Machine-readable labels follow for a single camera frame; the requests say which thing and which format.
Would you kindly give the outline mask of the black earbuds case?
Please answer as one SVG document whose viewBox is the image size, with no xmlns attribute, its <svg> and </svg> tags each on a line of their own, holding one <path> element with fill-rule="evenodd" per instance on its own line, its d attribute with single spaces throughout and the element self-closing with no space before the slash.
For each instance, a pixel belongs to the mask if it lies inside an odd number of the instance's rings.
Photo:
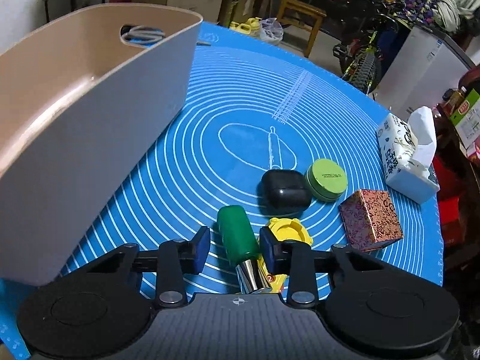
<svg viewBox="0 0 480 360">
<path fill-rule="evenodd" d="M 302 173 L 295 170 L 271 169 L 257 185 L 259 203 L 267 210 L 288 213 L 305 211 L 312 202 L 312 193 Z"/>
</svg>

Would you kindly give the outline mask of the patterned square gift box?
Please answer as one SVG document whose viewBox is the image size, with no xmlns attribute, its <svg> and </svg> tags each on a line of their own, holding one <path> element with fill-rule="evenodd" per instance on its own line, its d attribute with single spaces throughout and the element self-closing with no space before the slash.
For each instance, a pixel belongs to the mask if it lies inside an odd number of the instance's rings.
<svg viewBox="0 0 480 360">
<path fill-rule="evenodd" d="M 347 241 L 363 252 L 383 249 L 404 238 L 391 196 L 359 189 L 338 206 Z"/>
</svg>

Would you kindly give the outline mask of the grey handled scissors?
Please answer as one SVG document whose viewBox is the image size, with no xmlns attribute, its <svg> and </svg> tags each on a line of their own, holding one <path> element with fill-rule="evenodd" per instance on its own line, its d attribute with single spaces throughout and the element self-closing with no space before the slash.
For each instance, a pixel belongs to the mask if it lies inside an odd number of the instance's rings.
<svg viewBox="0 0 480 360">
<path fill-rule="evenodd" d="M 162 41 L 165 34 L 158 28 L 144 25 L 124 25 L 120 29 L 120 37 L 127 42 L 150 45 Z"/>
</svg>

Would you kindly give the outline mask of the yellow plastic toy launcher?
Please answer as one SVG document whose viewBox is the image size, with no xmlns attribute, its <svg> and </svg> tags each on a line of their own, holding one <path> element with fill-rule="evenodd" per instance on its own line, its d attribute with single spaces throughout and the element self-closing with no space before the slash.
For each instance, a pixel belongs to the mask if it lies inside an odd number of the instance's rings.
<svg viewBox="0 0 480 360">
<path fill-rule="evenodd" d="M 284 291 L 285 282 L 290 276 L 290 271 L 286 274 L 273 274 L 264 260 L 264 254 L 261 247 L 261 232 L 268 228 L 277 242 L 281 244 L 281 247 L 290 246 L 292 243 L 304 243 L 308 246 L 312 246 L 313 239 L 309 235 L 308 231 L 302 225 L 301 221 L 297 218 L 272 218 L 266 225 L 264 225 L 260 231 L 257 241 L 261 250 L 258 257 L 258 264 L 260 271 L 265 275 L 268 284 L 271 287 L 271 293 L 282 293 Z"/>
</svg>

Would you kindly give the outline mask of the plastic bag on floor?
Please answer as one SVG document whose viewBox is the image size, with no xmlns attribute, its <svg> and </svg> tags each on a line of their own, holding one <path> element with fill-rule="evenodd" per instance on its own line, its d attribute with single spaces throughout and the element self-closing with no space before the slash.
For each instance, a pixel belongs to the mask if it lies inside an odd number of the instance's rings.
<svg viewBox="0 0 480 360">
<path fill-rule="evenodd" d="M 259 39 L 277 46 L 283 39 L 284 30 L 276 18 L 262 19 L 259 22 Z"/>
</svg>

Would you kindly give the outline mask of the beige plastic storage bin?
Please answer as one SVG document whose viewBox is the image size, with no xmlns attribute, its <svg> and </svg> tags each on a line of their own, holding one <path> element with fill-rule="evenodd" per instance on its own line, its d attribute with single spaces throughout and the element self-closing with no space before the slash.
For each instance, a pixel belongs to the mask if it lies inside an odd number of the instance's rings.
<svg viewBox="0 0 480 360">
<path fill-rule="evenodd" d="M 50 22 L 1 56 L 1 277 L 52 281 L 185 103 L 203 18 L 101 4 Z M 124 41 L 124 25 L 164 32 Z"/>
</svg>

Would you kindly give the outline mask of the blue silicone baking mat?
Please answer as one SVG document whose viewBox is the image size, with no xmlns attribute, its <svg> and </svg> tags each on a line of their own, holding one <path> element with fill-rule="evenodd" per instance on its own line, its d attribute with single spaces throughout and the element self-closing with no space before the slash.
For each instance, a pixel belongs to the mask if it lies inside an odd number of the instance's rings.
<svg viewBox="0 0 480 360">
<path fill-rule="evenodd" d="M 39 275 L 39 259 L 70 236 L 54 277 L 124 243 L 141 250 L 214 227 L 223 206 L 239 205 L 259 230 L 271 219 L 260 180 L 270 169 L 306 172 L 318 158 L 346 172 L 347 194 L 383 190 L 376 131 L 386 110 L 329 72 L 281 49 L 204 24 L 186 102 L 135 162 L 115 174 L 99 208 L 70 224 L 24 220 L 47 194 L 22 193 L 1 226 L 1 256 Z M 203 271 L 185 278 L 190 305 L 162 312 L 122 359 L 354 359 L 320 320 L 282 296 L 243 296 L 221 235 L 211 231 Z"/>
</svg>

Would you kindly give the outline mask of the wooden chair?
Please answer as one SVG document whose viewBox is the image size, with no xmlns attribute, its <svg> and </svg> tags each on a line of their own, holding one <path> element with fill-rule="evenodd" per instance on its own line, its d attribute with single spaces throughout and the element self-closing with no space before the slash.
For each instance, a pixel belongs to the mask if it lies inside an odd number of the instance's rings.
<svg viewBox="0 0 480 360">
<path fill-rule="evenodd" d="M 304 49 L 305 58 L 308 58 L 311 54 L 325 19 L 326 12 L 324 10 L 299 0 L 281 0 L 277 14 L 277 20 L 280 24 L 291 25 L 309 33 L 307 45 Z"/>
</svg>

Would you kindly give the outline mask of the green white carton box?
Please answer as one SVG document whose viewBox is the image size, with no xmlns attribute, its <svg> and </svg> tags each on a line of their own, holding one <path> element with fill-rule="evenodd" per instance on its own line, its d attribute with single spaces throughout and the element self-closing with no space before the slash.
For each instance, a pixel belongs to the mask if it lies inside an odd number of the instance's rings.
<svg viewBox="0 0 480 360">
<path fill-rule="evenodd" d="M 468 149 L 479 138 L 479 93 L 475 89 L 469 92 L 450 120 L 463 147 Z"/>
</svg>

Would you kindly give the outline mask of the white cabinet appliance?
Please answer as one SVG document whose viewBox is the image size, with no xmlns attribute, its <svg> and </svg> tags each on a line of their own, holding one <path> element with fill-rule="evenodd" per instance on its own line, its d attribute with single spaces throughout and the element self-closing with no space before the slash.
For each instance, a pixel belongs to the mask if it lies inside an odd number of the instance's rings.
<svg viewBox="0 0 480 360">
<path fill-rule="evenodd" d="M 419 107 L 436 106 L 474 67 L 448 35 L 414 26 L 375 89 L 375 98 L 406 120 Z"/>
</svg>

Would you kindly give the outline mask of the bicycle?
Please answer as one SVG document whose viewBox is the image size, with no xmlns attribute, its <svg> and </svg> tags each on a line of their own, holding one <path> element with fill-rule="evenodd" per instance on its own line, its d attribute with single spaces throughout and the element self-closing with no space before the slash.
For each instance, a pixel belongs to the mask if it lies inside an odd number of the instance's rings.
<svg viewBox="0 0 480 360">
<path fill-rule="evenodd" d="M 340 26 L 340 43 L 333 48 L 341 78 L 364 94 L 370 94 L 382 78 L 386 33 L 396 34 L 399 24 L 391 15 L 393 4 L 385 0 L 326 0 L 328 12 Z"/>
</svg>

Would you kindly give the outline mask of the green round tin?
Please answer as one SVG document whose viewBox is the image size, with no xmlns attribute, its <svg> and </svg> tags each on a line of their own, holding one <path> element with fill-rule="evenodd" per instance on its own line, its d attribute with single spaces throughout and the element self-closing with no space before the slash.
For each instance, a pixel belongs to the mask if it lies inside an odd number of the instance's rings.
<svg viewBox="0 0 480 360">
<path fill-rule="evenodd" d="M 347 190 L 345 171 L 328 158 L 317 159 L 305 173 L 305 179 L 312 195 L 320 201 L 337 201 Z"/>
</svg>

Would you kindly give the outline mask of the tissue box with tissue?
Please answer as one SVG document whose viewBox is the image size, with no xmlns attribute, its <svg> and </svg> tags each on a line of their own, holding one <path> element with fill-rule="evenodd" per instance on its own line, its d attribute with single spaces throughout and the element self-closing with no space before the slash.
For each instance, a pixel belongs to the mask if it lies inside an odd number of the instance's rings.
<svg viewBox="0 0 480 360">
<path fill-rule="evenodd" d="M 377 128 L 385 183 L 421 205 L 439 191 L 433 168 L 437 149 L 431 108 L 422 106 L 407 121 L 388 114 Z"/>
</svg>

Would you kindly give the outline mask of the yellow oil jug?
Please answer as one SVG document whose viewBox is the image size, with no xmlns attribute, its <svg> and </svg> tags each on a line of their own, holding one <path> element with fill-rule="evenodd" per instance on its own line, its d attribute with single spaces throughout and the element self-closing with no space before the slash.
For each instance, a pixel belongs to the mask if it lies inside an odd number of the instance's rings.
<svg viewBox="0 0 480 360">
<path fill-rule="evenodd" d="M 261 18 L 259 17 L 251 17 L 245 23 L 232 21 L 229 25 L 229 29 L 252 38 L 258 38 L 260 33 L 260 22 Z"/>
</svg>

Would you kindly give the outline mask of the green handled metal stamp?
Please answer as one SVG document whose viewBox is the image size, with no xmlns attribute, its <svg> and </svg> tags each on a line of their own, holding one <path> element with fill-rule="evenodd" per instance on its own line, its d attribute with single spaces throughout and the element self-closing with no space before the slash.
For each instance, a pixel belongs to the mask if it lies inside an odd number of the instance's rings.
<svg viewBox="0 0 480 360">
<path fill-rule="evenodd" d="M 260 247 L 246 211 L 240 205 L 223 206 L 217 213 L 216 225 L 241 292 L 270 293 L 272 287 L 260 269 Z"/>
</svg>

